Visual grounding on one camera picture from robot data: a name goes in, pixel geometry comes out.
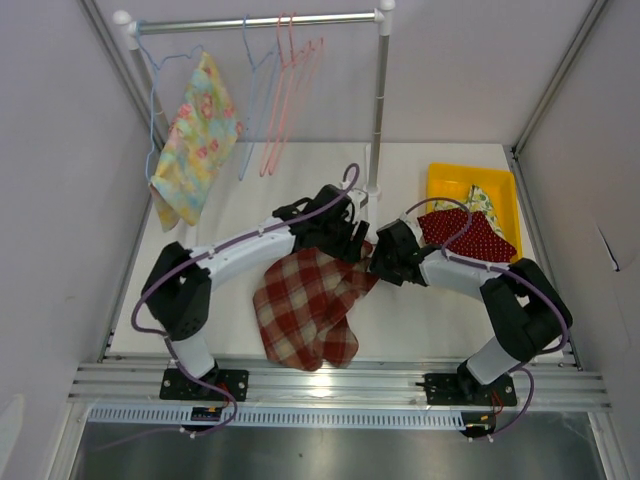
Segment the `red plaid cloth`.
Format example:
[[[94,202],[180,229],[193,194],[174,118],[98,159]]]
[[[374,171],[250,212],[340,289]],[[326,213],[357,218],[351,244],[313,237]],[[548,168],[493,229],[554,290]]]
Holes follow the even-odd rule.
[[[359,342],[348,312],[378,282],[368,272],[373,246],[347,263],[317,248],[288,255],[265,272],[252,302],[267,360],[313,372],[350,365]]]

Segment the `floral pastel skirt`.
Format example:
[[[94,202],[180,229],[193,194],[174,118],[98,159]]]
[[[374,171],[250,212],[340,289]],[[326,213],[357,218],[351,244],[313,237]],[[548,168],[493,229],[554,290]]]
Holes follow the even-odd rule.
[[[191,74],[149,187],[161,228],[196,225],[243,124],[211,55]]]

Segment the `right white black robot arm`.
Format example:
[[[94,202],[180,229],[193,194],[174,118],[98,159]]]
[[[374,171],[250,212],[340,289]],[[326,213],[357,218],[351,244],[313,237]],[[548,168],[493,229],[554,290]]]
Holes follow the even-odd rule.
[[[403,220],[377,237],[369,271],[381,280],[451,290],[484,304],[494,336],[457,368],[456,389],[464,401],[481,402],[500,377],[551,350],[554,340],[568,340],[572,314],[535,261],[496,264],[440,245],[421,246]]]

